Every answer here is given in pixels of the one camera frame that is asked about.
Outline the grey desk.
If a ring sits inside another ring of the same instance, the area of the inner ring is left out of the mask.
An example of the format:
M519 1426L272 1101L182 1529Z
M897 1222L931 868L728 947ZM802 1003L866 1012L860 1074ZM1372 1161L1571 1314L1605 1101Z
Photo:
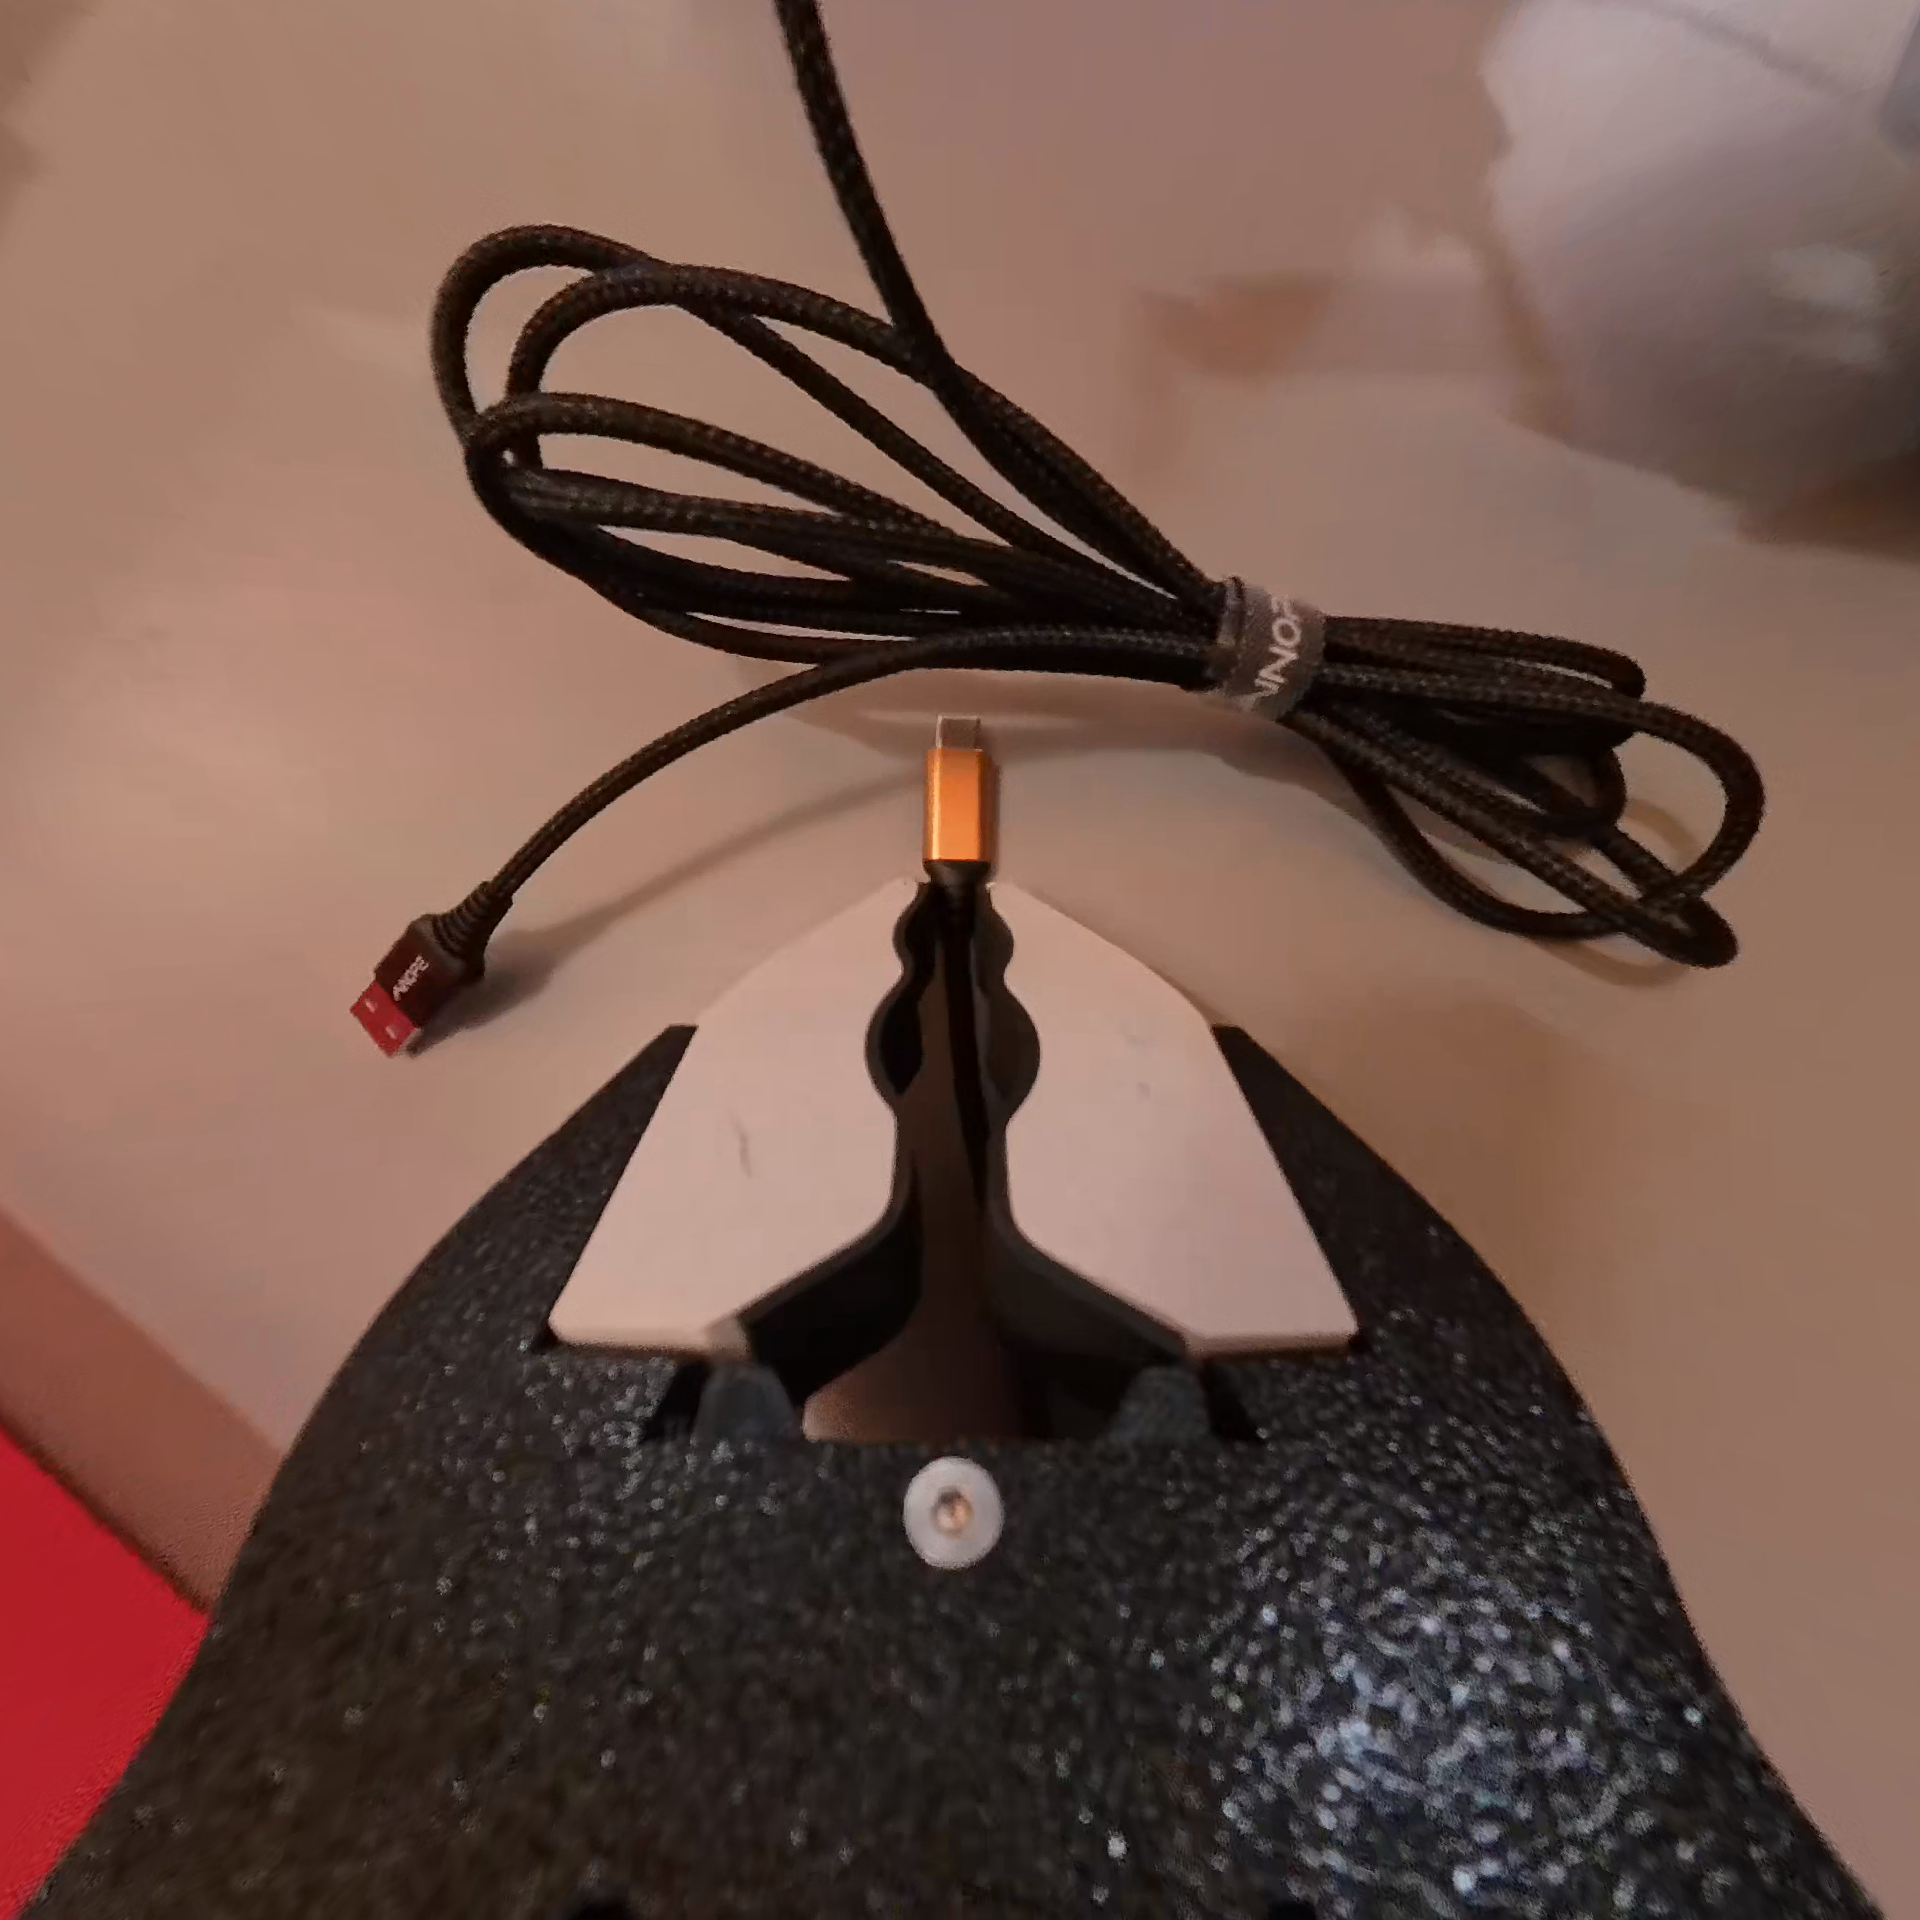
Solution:
M1206 575L1610 641L1771 822L1735 970L1526 947L1146 685L893 680L595 822L470 1025L352 992L766 669L501 541L425 376L513 220L866 298L766 5L5 5L5 1396L203 1597L421 1248L652 1025L915 860L1250 1025L1512 1285L1745 1724L1917 1916L1917 466L1745 508L1547 423L1490 220L1512 5L826 5L954 350Z

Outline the red plastic bin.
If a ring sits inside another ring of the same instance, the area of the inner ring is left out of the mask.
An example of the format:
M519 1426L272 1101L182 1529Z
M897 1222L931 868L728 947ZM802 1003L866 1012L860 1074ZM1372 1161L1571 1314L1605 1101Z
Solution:
M196 1658L203 1612L0 1438L0 1916L24 1916Z

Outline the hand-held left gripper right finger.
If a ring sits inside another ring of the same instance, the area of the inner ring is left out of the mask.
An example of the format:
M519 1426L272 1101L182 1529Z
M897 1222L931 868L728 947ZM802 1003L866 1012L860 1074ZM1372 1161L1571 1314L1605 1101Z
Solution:
M970 947L986 1303L1040 1414L1150 1368L1348 1349L1355 1309L1218 1025L1140 958L991 879Z

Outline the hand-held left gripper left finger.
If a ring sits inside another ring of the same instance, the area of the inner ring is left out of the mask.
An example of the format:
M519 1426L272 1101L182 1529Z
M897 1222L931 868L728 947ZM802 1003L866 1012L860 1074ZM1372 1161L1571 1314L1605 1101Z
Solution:
M852 1374L918 1303L922 879L887 879L743 975L691 1025L550 1303L561 1345Z

